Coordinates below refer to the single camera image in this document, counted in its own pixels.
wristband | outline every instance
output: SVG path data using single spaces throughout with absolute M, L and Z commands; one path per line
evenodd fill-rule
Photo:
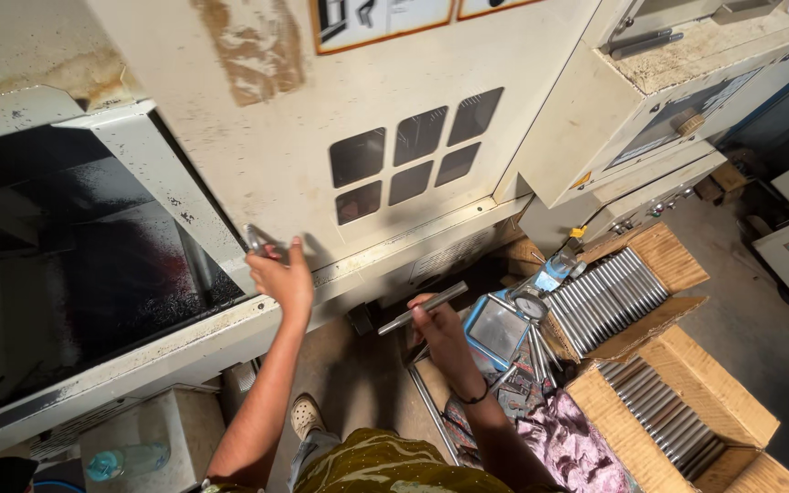
M 483 383 L 486 384 L 486 390 L 483 392 L 483 395 L 478 397 L 478 398 L 473 398 L 473 399 L 468 401 L 468 400 L 463 399 L 461 396 L 459 396 L 458 392 L 456 392 L 455 390 L 452 391 L 452 394 L 455 396 L 455 398 L 458 399 L 459 402 L 461 402 L 464 405 L 476 404 L 479 401 L 485 399 L 486 396 L 489 395 L 489 382 L 486 382 L 486 379 L 484 378 L 483 379 Z

concrete floor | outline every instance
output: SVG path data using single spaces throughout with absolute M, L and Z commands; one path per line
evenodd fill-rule
M 734 209 L 694 197 L 666 211 L 663 220 L 711 275 L 683 293 L 711 300 L 680 325 L 781 421 L 769 452 L 789 468 L 789 306 L 739 241 Z M 375 426 L 429 441 L 443 451 L 429 413 L 400 364 L 397 336 L 359 338 L 345 320 L 314 330 L 301 349 L 292 398 L 311 393 L 329 430 L 341 436 Z M 288 491 L 285 483 L 298 444 L 286 424 L 269 482 L 271 493 Z

foot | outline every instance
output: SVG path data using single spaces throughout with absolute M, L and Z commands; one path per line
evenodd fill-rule
M 291 406 L 291 427 L 301 441 L 305 441 L 312 430 L 327 431 L 322 421 L 322 412 L 309 394 L 301 394 L 294 400 Z

hand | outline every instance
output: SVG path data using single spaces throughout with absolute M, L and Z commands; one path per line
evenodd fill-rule
M 473 362 L 461 319 L 448 303 L 431 313 L 425 311 L 422 303 L 432 297 L 434 293 L 423 293 L 407 303 L 413 314 L 413 329 L 419 335 L 416 342 L 422 337 L 428 342 L 431 359 L 460 398 L 478 398 L 486 391 L 486 381 Z
M 270 258 L 258 257 L 253 251 L 246 254 L 246 263 L 252 268 L 252 279 L 258 293 L 279 302 L 283 317 L 299 317 L 306 321 L 312 311 L 312 274 L 303 258 L 303 245 L 296 236 L 289 248 L 290 266 L 279 263 L 281 255 L 273 252 L 273 245 L 264 245 Z

cable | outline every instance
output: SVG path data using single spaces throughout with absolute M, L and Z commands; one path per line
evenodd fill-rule
M 63 488 L 69 488 L 72 491 L 74 491 L 74 493 L 87 493 L 87 491 L 85 491 L 84 488 L 82 488 L 80 486 L 76 486 L 74 484 L 67 483 L 65 481 L 55 480 L 55 479 L 50 479 L 50 480 L 45 480 L 45 481 L 37 481 L 37 482 L 35 482 L 34 486 L 45 486 L 45 485 L 48 485 L 48 484 L 56 484 L 57 486 L 62 486 Z

